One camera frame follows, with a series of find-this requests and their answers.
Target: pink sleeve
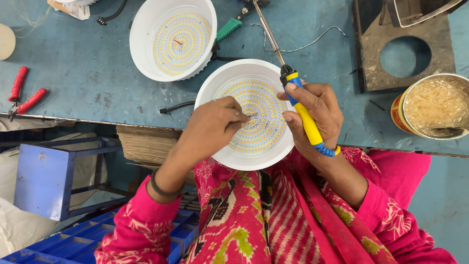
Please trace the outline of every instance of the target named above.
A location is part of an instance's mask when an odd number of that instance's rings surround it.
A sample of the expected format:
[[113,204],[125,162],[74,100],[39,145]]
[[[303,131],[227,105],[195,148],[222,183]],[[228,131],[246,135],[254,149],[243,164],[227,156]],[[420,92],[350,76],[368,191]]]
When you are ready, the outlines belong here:
[[170,204],[155,202],[141,184],[134,198],[114,217],[114,233],[104,236],[94,255],[97,264],[167,263],[173,229],[181,198]]
[[448,251],[433,248],[433,238],[418,229],[414,215],[369,180],[368,185],[358,215],[398,263],[457,263]]

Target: fingers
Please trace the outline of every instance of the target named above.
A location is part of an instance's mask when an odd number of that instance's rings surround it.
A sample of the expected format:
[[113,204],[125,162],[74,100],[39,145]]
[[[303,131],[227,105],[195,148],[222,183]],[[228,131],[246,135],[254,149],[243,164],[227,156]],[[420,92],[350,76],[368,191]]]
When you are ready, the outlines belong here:
[[228,108],[225,108],[225,109],[222,109],[221,110],[221,114],[223,115],[223,118],[224,120],[226,121],[226,123],[230,123],[230,122],[242,122],[242,123],[247,123],[249,122],[250,118],[249,116],[243,114],[241,111],[238,111],[236,109],[228,109]]
[[293,138],[299,143],[309,144],[308,136],[303,129],[301,116],[293,111],[285,111],[282,115],[293,134]]
[[277,98],[282,101],[288,101],[288,96],[286,92],[278,92]]
[[303,88],[313,95],[321,98],[329,110],[338,109],[337,97],[334,90],[328,84],[303,84]]
[[292,83],[287,84],[286,90],[291,97],[298,100],[309,110],[311,117],[315,120],[325,124],[333,120],[326,104],[319,97]]
[[231,122],[226,126],[225,134],[231,139],[245,125],[246,123],[243,122]]
[[213,100],[218,106],[223,108],[233,108],[240,112],[242,112],[241,106],[239,103],[233,98],[233,96],[226,96],[220,99]]

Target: wire cutter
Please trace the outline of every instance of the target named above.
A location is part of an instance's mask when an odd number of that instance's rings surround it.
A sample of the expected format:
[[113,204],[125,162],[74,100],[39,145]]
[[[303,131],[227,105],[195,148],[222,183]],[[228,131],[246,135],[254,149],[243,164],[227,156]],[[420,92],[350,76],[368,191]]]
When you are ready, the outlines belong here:
[[18,101],[20,100],[20,91],[21,87],[23,86],[24,78],[26,78],[26,74],[28,74],[28,68],[22,66],[16,75],[13,88],[11,88],[11,94],[10,97],[8,97],[8,101],[13,102],[14,104],[12,104],[10,110],[8,110],[8,118],[10,119],[10,122],[13,122],[13,118],[16,116],[16,114],[25,114],[26,111],[39,102],[39,100],[41,100],[47,92],[46,89],[41,88],[26,102],[18,106]]
[[[242,25],[242,20],[252,13],[256,8],[254,7],[253,0],[243,0],[247,4],[241,9],[241,12],[235,17],[230,19],[221,29],[217,32],[217,41],[220,42],[222,39],[226,38],[231,32],[239,28]],[[257,4],[261,7],[265,7],[270,4],[270,1],[267,0],[258,0]]]

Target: person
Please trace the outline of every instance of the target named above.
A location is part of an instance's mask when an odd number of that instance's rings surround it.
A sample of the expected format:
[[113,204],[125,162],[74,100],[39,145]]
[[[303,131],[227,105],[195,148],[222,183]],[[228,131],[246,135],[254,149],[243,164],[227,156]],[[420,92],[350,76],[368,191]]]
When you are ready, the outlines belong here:
[[[286,91],[335,150],[344,119],[337,98],[329,85],[303,85]],[[288,100],[285,92],[277,97]],[[309,143],[297,113],[283,118],[292,152],[269,168],[237,171],[210,157],[250,118],[233,97],[198,107],[164,164],[115,216],[97,263],[166,263],[179,190],[192,168],[200,235],[181,263],[456,263],[406,211],[430,155],[343,147],[326,157]]]

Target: blue workbench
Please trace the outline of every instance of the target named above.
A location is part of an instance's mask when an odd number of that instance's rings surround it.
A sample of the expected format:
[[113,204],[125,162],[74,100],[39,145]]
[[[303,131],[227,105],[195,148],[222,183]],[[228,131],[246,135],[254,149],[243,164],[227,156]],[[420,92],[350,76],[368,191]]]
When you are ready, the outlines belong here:
[[[212,0],[219,27],[244,6],[240,0]],[[193,101],[204,80],[225,61],[210,62],[195,77],[173,83],[159,83],[138,71],[130,56],[129,22],[144,0],[127,3],[122,14],[99,26],[98,16],[114,13],[121,1],[100,0],[91,6],[91,17],[80,21],[54,11],[45,0],[0,0],[0,23],[10,26],[16,36],[12,56],[0,62],[0,112],[7,101],[21,66],[30,71],[22,98],[39,88],[48,95],[28,114],[93,122],[111,122],[184,128],[193,110],[186,107],[170,115],[159,109]],[[284,53],[285,61],[309,82],[329,83],[335,90],[345,121],[339,143],[351,146],[469,155],[469,136],[460,140],[428,140],[399,130],[389,109],[401,91],[360,94],[356,74],[355,46],[350,12],[351,0],[272,0],[263,9],[281,49],[302,47],[324,30],[336,25],[312,46]],[[451,35],[457,73],[469,77],[469,4],[450,15]],[[254,13],[243,26],[220,42],[219,56],[249,57],[279,65],[271,51],[263,49],[264,35]],[[369,100],[386,108],[380,110]]]

